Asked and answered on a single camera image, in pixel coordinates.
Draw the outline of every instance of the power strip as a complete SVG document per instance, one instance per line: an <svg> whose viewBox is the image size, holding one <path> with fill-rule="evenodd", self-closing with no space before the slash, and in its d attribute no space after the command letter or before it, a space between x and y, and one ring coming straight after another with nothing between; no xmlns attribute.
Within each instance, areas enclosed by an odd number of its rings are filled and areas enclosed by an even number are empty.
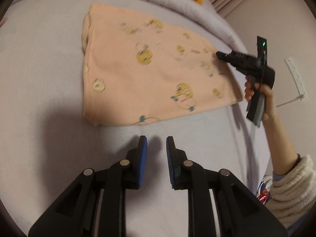
<svg viewBox="0 0 316 237"><path fill-rule="evenodd" d="M300 74L297 71L297 68L294 64L294 60L292 57L288 57L285 59L285 63L287 64L287 66L289 67L289 70L293 76L293 79L295 81L298 93L300 95L300 99L301 100L305 100L307 99L307 94L306 94L306 90L305 90L305 86L303 84L303 80L301 79Z"/></svg>

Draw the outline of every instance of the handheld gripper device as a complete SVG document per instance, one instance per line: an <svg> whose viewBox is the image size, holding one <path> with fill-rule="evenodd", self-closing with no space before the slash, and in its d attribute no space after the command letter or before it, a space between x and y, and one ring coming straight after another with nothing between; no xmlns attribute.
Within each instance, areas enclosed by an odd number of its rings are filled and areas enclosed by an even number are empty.
<svg viewBox="0 0 316 237"><path fill-rule="evenodd" d="M215 172L188 160L171 136L166 148L172 188L188 190L188 237L216 237L210 191L222 237L288 236L283 225L229 170Z"/></svg>
<svg viewBox="0 0 316 237"><path fill-rule="evenodd" d="M216 56L220 60L230 63L239 72L248 76L248 81L251 82L252 86L258 82L260 85L266 84L272 89L275 71L267 65L268 53L266 39L257 36L257 50L257 58L235 51L232 51L229 54L217 52ZM255 88L253 88L253 90L254 95L247 107L247 119L259 127L264 112L265 95Z"/></svg>
<svg viewBox="0 0 316 237"><path fill-rule="evenodd" d="M109 169L85 169L31 227L29 237L125 237L125 189L140 188L147 139ZM99 225L97 207L101 203Z"/></svg>

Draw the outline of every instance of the finger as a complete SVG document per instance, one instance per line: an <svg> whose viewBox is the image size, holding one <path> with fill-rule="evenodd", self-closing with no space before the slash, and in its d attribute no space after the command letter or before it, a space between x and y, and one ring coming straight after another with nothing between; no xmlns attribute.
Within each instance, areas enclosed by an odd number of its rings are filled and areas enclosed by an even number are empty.
<svg viewBox="0 0 316 237"><path fill-rule="evenodd" d="M273 91L267 85L261 85L260 92L263 92L266 95L266 97L273 97Z"/></svg>
<svg viewBox="0 0 316 237"><path fill-rule="evenodd" d="M248 95L248 94L245 95L245 98L246 98L247 101L250 101L251 97L252 97L251 95Z"/></svg>
<svg viewBox="0 0 316 237"><path fill-rule="evenodd" d="M245 87L251 89L252 88L252 84L250 82L246 82Z"/></svg>
<svg viewBox="0 0 316 237"><path fill-rule="evenodd" d="M245 94L253 96L255 94L255 92L253 90L249 89L249 88L246 88L245 89Z"/></svg>
<svg viewBox="0 0 316 237"><path fill-rule="evenodd" d="M256 88L257 90L259 90L259 87L260 87L260 84L259 84L259 83L255 83L255 88Z"/></svg>

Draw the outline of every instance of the bed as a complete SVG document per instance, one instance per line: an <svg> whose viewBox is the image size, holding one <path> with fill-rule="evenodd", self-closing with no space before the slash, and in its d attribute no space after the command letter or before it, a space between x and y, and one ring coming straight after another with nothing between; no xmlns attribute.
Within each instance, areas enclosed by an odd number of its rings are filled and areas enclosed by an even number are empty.
<svg viewBox="0 0 316 237"><path fill-rule="evenodd" d="M143 186L126 194L128 236L185 236L187 193L171 188L166 137L204 168L229 169L254 193L270 157L264 129L250 136L246 101L146 126L95 127L84 120L80 37L91 3L149 13L223 52L246 51L212 7L191 0L15 0L0 28L1 201L27 234L80 172L108 168L145 135ZM244 75L231 69L243 90Z"/></svg>

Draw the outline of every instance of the human arm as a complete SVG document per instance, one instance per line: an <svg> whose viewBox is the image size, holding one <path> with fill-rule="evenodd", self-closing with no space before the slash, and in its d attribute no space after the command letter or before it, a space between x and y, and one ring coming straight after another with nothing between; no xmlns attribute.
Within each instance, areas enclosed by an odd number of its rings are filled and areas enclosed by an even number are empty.
<svg viewBox="0 0 316 237"><path fill-rule="evenodd" d="M251 83L245 84L245 98L251 100ZM289 235L303 223L316 201L316 172L310 156L300 158L287 136L277 112L272 90L262 85L266 95L263 126L265 128L274 176L266 207L287 228Z"/></svg>
<svg viewBox="0 0 316 237"><path fill-rule="evenodd" d="M245 84L245 98L250 100L254 94L250 82ZM275 106L273 91L267 85L260 86L260 92L266 95L265 110L262 117L267 136L274 173L284 175L288 173L298 159L298 154L292 141L286 134Z"/></svg>

